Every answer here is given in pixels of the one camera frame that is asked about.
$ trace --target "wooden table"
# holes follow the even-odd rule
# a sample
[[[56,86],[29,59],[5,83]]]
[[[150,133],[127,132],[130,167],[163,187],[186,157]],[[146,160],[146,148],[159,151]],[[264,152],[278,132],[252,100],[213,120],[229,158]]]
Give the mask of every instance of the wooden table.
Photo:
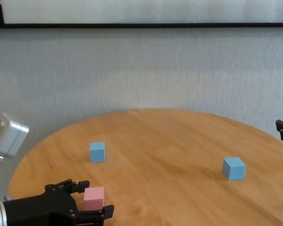
[[[90,163],[89,143],[101,141],[107,161]],[[222,174],[233,156],[247,166],[244,180]],[[107,226],[283,226],[283,143],[220,116],[137,110],[81,121],[40,142],[9,191],[37,195],[68,178],[105,187],[116,207]],[[82,209],[83,194],[74,198]]]

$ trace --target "tabletop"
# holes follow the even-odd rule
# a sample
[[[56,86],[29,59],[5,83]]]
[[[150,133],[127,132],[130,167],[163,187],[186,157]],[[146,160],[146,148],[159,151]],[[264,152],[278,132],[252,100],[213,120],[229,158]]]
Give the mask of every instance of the tabletop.
[[[106,162],[90,163],[94,142],[105,142]],[[241,158],[245,179],[226,179],[226,157]],[[37,195],[69,178],[104,186],[115,205],[107,226],[283,226],[283,143],[217,115],[145,109],[80,121],[33,148],[9,192]],[[83,194],[73,197],[82,210]]]

